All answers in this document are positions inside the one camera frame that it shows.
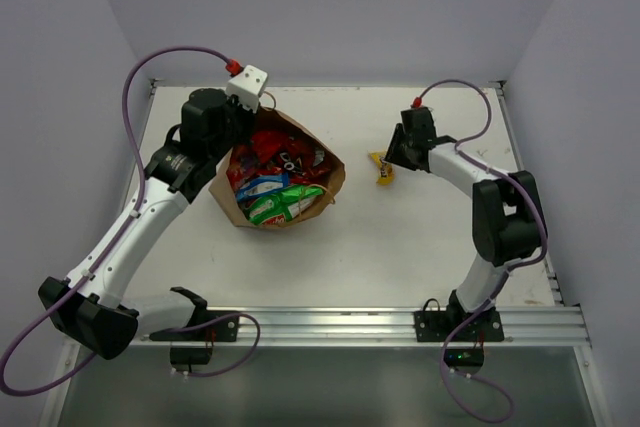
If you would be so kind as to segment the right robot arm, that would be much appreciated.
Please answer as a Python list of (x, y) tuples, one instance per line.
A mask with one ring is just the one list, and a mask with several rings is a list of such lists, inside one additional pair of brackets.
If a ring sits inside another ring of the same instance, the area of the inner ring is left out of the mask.
[(547, 246), (547, 229), (535, 177), (526, 170), (491, 167), (439, 136), (431, 111), (403, 110), (385, 161), (435, 175), (471, 200), (471, 233), (476, 251), (471, 267), (451, 293), (445, 326), (451, 336), (468, 339), (481, 327), (510, 273), (534, 264)]

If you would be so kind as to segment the yellow M&M candy pack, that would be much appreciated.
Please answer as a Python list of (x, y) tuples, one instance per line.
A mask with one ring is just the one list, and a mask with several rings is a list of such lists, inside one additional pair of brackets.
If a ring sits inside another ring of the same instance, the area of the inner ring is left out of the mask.
[(390, 185), (395, 179), (393, 166), (386, 161), (385, 151), (374, 151), (369, 153), (369, 158), (374, 162), (377, 169), (376, 183), (381, 186)]

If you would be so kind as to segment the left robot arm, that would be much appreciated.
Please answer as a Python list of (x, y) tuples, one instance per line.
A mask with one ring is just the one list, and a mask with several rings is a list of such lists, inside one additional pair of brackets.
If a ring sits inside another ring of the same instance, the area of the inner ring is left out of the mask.
[(166, 228), (215, 177), (222, 158), (249, 139), (260, 105), (257, 94), (228, 87), (192, 92), (181, 121), (166, 135), (143, 171), (143, 184), (90, 256), (64, 279), (47, 278), (38, 290), (56, 329), (105, 360), (137, 337), (177, 331), (201, 337), (207, 302), (174, 287), (138, 302), (124, 294), (138, 267)]

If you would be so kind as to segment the brown paper bag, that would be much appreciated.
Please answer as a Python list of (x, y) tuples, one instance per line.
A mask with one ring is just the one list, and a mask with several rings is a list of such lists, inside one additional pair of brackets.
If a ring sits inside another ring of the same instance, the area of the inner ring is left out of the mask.
[(319, 185), (324, 190), (321, 197), (317, 197), (311, 207), (304, 211), (299, 217), (291, 222), (279, 225), (254, 226), (245, 217), (244, 209), (253, 200), (238, 203), (235, 199), (235, 193), (231, 189), (228, 181), (226, 170), (229, 165), (231, 151), (222, 161), (219, 174), (212, 181), (209, 192), (216, 200), (222, 211), (226, 214), (232, 225), (236, 227), (248, 227), (262, 230), (279, 230), (291, 227), (298, 223), (307, 221), (311, 218), (319, 216), (327, 206), (333, 204), (336, 196), (343, 186), (346, 178), (346, 169), (344, 163), (334, 154), (324, 143), (322, 143), (315, 135), (313, 135), (302, 124), (298, 123), (288, 115), (274, 109), (261, 107), (258, 109), (255, 129), (252, 136), (261, 130), (278, 130), (286, 132), (288, 135), (299, 136), (314, 142), (324, 148), (332, 163), (331, 172), (319, 180), (313, 181), (308, 185)]

